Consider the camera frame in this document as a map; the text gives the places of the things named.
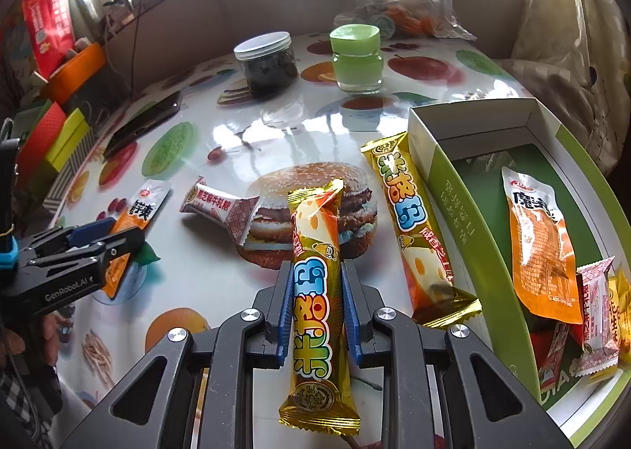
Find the person left hand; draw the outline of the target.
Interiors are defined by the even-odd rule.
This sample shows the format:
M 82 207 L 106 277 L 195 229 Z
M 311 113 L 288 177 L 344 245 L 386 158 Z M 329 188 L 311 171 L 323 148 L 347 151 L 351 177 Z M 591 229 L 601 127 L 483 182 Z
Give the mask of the person left hand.
M 41 322 L 39 322 L 37 342 L 39 342 L 39 348 L 44 356 L 45 363 L 49 366 L 55 366 L 58 360 L 60 342 L 58 319 L 54 313 L 44 315 Z M 0 367 L 2 369 L 6 367 L 9 353 L 19 355 L 24 352 L 26 347 L 26 342 L 18 333 L 14 333 L 13 330 L 4 327 L 4 337 L 1 338 Z

